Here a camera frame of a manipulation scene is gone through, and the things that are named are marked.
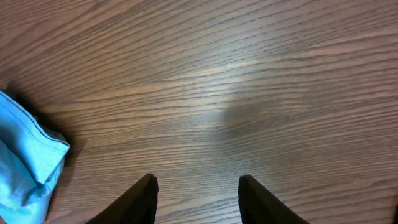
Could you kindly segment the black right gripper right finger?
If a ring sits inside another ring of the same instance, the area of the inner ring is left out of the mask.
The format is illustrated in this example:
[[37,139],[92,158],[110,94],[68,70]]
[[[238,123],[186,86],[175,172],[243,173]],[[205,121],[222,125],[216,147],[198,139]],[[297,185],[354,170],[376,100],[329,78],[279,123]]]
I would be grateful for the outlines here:
[[308,224],[251,175],[239,178],[242,224]]

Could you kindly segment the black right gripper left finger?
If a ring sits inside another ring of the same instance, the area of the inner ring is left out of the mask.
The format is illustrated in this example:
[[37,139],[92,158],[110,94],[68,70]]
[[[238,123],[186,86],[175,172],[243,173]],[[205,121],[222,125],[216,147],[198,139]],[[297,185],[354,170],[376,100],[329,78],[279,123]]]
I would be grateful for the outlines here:
[[157,177],[146,174],[86,224],[154,224],[158,192]]

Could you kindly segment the light blue printed t-shirt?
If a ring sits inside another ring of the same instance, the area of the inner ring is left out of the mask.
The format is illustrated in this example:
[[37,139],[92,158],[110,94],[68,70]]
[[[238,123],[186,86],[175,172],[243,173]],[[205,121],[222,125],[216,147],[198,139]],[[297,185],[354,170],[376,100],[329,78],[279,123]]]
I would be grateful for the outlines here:
[[70,145],[1,91],[1,218],[43,223]]

